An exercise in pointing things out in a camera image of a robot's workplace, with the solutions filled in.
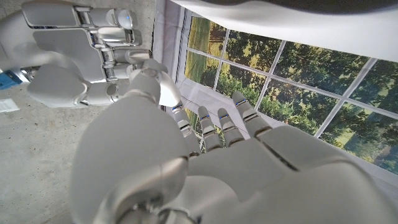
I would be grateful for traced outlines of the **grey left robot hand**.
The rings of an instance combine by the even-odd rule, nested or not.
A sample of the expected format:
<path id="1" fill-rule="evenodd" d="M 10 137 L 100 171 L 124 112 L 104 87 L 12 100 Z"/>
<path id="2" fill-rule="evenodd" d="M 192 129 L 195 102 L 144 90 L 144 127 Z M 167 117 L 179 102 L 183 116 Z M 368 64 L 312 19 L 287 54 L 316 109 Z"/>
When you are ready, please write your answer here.
<path id="1" fill-rule="evenodd" d="M 343 151 L 270 127 L 240 94 L 251 135 L 194 156 L 158 107 L 160 70 L 132 74 L 124 98 L 86 129 L 70 180 L 75 223 L 396 223 L 397 209 Z"/>

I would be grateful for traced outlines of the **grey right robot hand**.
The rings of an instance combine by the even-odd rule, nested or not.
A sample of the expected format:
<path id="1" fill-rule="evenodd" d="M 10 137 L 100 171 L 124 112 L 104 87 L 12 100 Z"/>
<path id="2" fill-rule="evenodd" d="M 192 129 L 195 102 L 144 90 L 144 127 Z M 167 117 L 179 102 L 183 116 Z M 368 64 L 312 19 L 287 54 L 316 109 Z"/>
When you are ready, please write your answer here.
<path id="1" fill-rule="evenodd" d="M 167 68 L 141 48 L 130 8 L 91 7 L 68 1 L 28 1 L 1 20 L 1 88 L 26 84 L 51 108 L 110 105 L 154 77 L 155 99 L 180 99 Z"/>

